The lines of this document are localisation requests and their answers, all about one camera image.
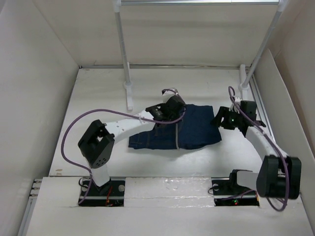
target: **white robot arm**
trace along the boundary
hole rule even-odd
[[[259,173],[233,170],[229,177],[231,188],[233,188],[232,185],[244,186],[257,191],[261,197],[268,198],[285,198],[288,192],[289,199],[296,199],[300,190],[301,161],[297,157],[290,157],[259,127],[265,125],[256,120],[255,102],[242,101],[232,96],[231,99],[233,99],[232,106],[220,107],[211,123],[224,129],[238,128],[251,142],[262,160]],[[285,168],[287,168],[287,176],[284,174]]]
[[[93,183],[99,192],[106,192],[110,183],[106,163],[114,144],[132,135],[152,130],[156,124],[171,124],[181,120],[185,103],[175,88],[162,91],[163,103],[151,106],[136,114],[135,118],[102,123],[95,120],[86,130],[78,146],[87,160]]]

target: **white panel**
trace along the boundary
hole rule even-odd
[[[17,235],[46,176],[78,66],[31,0],[0,13],[0,235]]]
[[[79,65],[122,64],[111,0],[34,0]],[[250,65],[276,5],[123,6],[130,64]]]
[[[262,56],[255,76],[277,144],[290,156],[297,156],[302,161],[302,198],[315,229],[314,156],[269,50]]]
[[[261,208],[77,207],[78,177],[44,178],[27,236],[311,236],[301,200]]]
[[[59,138],[50,175],[86,176],[86,170],[70,165],[61,156],[61,139],[69,124],[82,113],[106,108],[126,110],[126,91],[122,69],[80,69]],[[229,107],[228,86],[239,83],[238,70],[211,69],[133,69],[133,114],[162,102],[161,91],[176,87],[187,104],[212,105],[216,115],[220,106]],[[87,166],[78,141],[92,121],[121,120],[110,113],[91,114],[75,124],[65,143],[69,159]],[[112,177],[226,177],[233,169],[258,172],[261,159],[238,130],[220,128],[222,141],[197,150],[134,150],[128,139],[114,145],[107,163]]]
[[[126,178],[124,207],[214,207],[209,177]]]

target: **wire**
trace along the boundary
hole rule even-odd
[[[85,178],[85,177],[82,177],[79,179],[79,185],[82,187],[82,188],[85,188],[86,186],[83,185],[83,181],[82,181],[82,184],[81,184],[81,180],[83,179],[86,179],[86,180],[89,180],[88,178]]]
[[[91,114],[91,113],[95,113],[95,112],[109,112],[109,113],[113,113],[113,114],[117,114],[117,115],[129,117],[129,118],[133,118],[133,119],[139,119],[139,117],[137,117],[137,116],[130,115],[130,114],[126,114],[126,113],[122,113],[122,112],[116,112],[116,111],[113,111],[113,110],[108,110],[108,109],[94,109],[94,110],[90,110],[90,111],[88,111],[88,112],[85,112],[85,113],[79,115],[79,116],[68,126],[68,128],[65,130],[64,135],[63,135],[63,139],[62,139],[62,141],[61,141],[61,155],[62,155],[63,159],[64,159],[66,162],[68,162],[68,163],[70,163],[70,164],[72,164],[72,165],[74,165],[74,166],[77,166],[77,167],[80,167],[80,168],[82,168],[82,169],[84,169],[84,170],[87,170],[87,171],[89,172],[89,176],[90,176],[90,181],[89,181],[89,185],[88,185],[87,191],[85,192],[84,197],[78,202],[78,205],[80,205],[80,204],[86,199],[86,197],[87,197],[87,195],[88,195],[88,192],[89,192],[89,190],[90,190],[90,188],[91,188],[91,185],[92,185],[92,172],[91,172],[91,170],[90,170],[88,167],[83,166],[83,165],[81,165],[81,164],[78,164],[78,163],[76,163],[76,162],[73,162],[73,161],[69,160],[69,159],[65,156],[65,153],[64,153],[64,144],[65,144],[65,140],[66,140],[66,138],[67,138],[67,136],[68,136],[69,131],[70,131],[71,128],[75,125],[75,123],[78,122],[78,121],[79,121],[80,119],[82,119],[83,117],[85,117],[85,116],[87,116],[87,115],[89,115],[89,114]],[[148,122],[153,122],[153,123],[157,123],[157,124],[174,124],[174,123],[179,122],[179,121],[184,117],[184,115],[185,115],[185,110],[184,110],[183,114],[182,114],[178,119],[176,119],[176,120],[174,120],[174,121],[158,121],[158,120],[147,119],[147,118],[141,118],[141,120],[148,121]]]
[[[107,194],[105,206],[107,206],[107,203],[109,203],[108,198],[109,198],[109,195],[111,194],[112,190],[113,190],[113,186],[110,186],[109,191],[108,191],[108,194]]]
[[[182,97],[175,90],[172,90],[170,88],[166,88],[166,89],[162,90],[162,92],[166,92],[166,91],[171,91],[171,92],[175,93],[180,99],[182,99]],[[176,145],[176,149],[179,150],[180,148],[178,145],[178,124],[175,125],[175,145]]]
[[[240,106],[235,102],[234,100],[234,96],[235,96],[235,90],[232,86],[229,86],[228,87],[228,93],[230,95],[230,99],[231,99],[231,102],[234,104],[234,106],[239,110],[239,112],[242,114],[242,116],[248,120],[254,127],[256,127],[262,134],[263,136],[266,138],[266,140],[268,141],[268,143],[273,147],[273,149],[276,151],[276,153],[279,155],[281,161],[282,161],[282,164],[283,164],[283,168],[284,168],[284,174],[285,174],[285,195],[284,195],[284,200],[283,200],[283,206],[278,209],[276,208],[270,201],[270,199],[267,197],[267,201],[269,202],[270,206],[276,210],[276,211],[283,211],[285,208],[286,208],[286,205],[287,205],[287,201],[289,199],[289,172],[288,172],[288,169],[287,169],[287,165],[286,165],[286,162],[285,162],[285,159],[284,159],[284,156],[282,155],[282,153],[280,152],[280,150],[278,149],[278,147],[273,143],[273,141],[269,138],[269,136],[267,134],[264,133],[263,129],[260,128],[254,121],[252,121],[240,108]]]
[[[234,198],[238,198],[238,197],[243,197],[245,194],[248,194],[248,193],[250,193],[250,192],[252,192],[253,190],[252,189],[250,189],[250,190],[247,190],[247,191],[245,191],[244,193],[241,193],[241,194],[239,194],[239,195],[234,195],[234,196],[231,196],[231,197],[228,197],[228,198],[221,198],[220,200],[230,200],[230,199],[234,199]]]
[[[209,188],[209,190],[208,190],[208,193],[209,193],[209,194],[214,195],[214,193],[210,193],[210,190],[213,191],[213,190],[214,190],[214,187],[211,187],[211,188]]]

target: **white floor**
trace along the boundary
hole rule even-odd
[[[134,178],[126,182],[126,207],[78,207],[78,179],[44,178],[27,236],[313,235],[300,198],[282,213],[265,199],[260,207],[214,207],[202,179],[167,189],[163,179]]]
[[[161,90],[176,87],[187,104],[212,105],[216,115],[220,106],[230,106],[228,86],[237,91],[238,70],[215,69],[133,69],[131,70],[136,114],[161,102]],[[50,176],[86,176],[88,173],[65,162],[61,139],[67,126],[80,114],[96,108],[126,110],[126,91],[122,69],[80,69],[64,119]],[[109,122],[123,119],[110,113],[91,114],[71,130],[65,153],[69,159],[87,166],[77,143],[95,119]],[[128,140],[114,145],[107,163],[112,177],[224,177],[233,169],[258,172],[261,160],[252,145],[238,130],[220,128],[222,141],[199,150],[134,150]]]
[[[239,80],[238,70],[133,69],[131,74],[133,114],[160,103],[161,90],[170,87],[176,87],[188,104],[212,105],[216,114],[220,106],[230,106],[227,87],[237,88]],[[126,112],[123,81],[121,69],[80,69],[50,171],[51,176],[62,177],[44,178],[27,236],[313,235],[301,198],[289,201],[282,213],[266,199],[260,199],[260,207],[214,207],[213,196],[207,193],[208,177],[225,177],[233,169],[260,169],[257,152],[238,130],[220,129],[220,143],[194,151],[133,150],[122,141],[107,163],[110,176],[154,178],[127,178],[124,207],[78,207],[79,177],[70,176],[87,173],[62,159],[61,138],[67,126],[88,110]],[[68,158],[87,166],[77,146],[87,127],[95,119],[121,118],[98,113],[79,121],[65,144]]]

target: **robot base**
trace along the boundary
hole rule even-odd
[[[82,181],[83,186],[88,186],[89,180]],[[80,190],[80,201],[85,195],[86,188]],[[123,207],[125,195],[125,180],[111,179],[107,191],[100,193],[92,182],[85,200],[79,205],[81,207]]]
[[[214,202],[216,207],[221,206],[259,206],[258,198],[255,192],[249,192],[239,197],[232,197],[240,195],[249,189],[246,187],[232,184],[231,179],[226,178],[211,178],[212,190],[214,195]]]

